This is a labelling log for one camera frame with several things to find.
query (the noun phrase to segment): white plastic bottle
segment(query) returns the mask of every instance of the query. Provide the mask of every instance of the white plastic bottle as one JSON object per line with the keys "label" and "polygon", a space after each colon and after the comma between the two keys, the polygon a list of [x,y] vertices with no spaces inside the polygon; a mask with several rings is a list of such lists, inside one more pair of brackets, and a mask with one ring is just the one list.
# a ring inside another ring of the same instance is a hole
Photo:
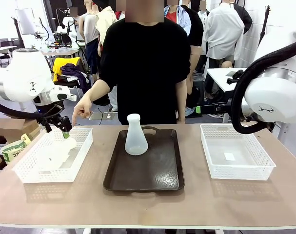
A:
{"label": "white plastic bottle", "polygon": [[129,126],[125,150],[130,155],[141,155],[148,150],[148,143],[140,126],[140,115],[131,114],[127,120]]}

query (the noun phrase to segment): black jacket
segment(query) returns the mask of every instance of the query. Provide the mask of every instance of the black jacket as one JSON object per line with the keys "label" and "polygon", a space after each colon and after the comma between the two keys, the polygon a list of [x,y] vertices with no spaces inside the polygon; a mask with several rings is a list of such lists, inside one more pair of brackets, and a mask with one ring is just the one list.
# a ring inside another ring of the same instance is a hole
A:
{"label": "black jacket", "polygon": [[245,10],[244,7],[234,4],[234,9],[239,14],[241,20],[244,23],[244,33],[246,33],[250,27],[252,26],[252,18],[250,17],[249,13]]}
{"label": "black jacket", "polygon": [[191,21],[191,29],[188,37],[190,45],[201,46],[204,29],[200,17],[196,11],[189,9],[187,6],[181,5],[181,7],[186,10]]}

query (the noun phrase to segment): brick wall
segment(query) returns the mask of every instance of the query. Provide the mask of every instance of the brick wall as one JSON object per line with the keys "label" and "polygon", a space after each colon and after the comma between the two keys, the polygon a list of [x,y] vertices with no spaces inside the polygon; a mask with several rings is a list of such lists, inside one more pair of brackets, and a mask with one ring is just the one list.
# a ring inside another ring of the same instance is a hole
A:
{"label": "brick wall", "polygon": [[266,6],[270,5],[266,33],[283,30],[296,25],[296,0],[246,0],[245,9],[250,14],[253,25],[244,35],[240,59],[236,67],[248,67],[254,60],[260,33],[265,19]]}

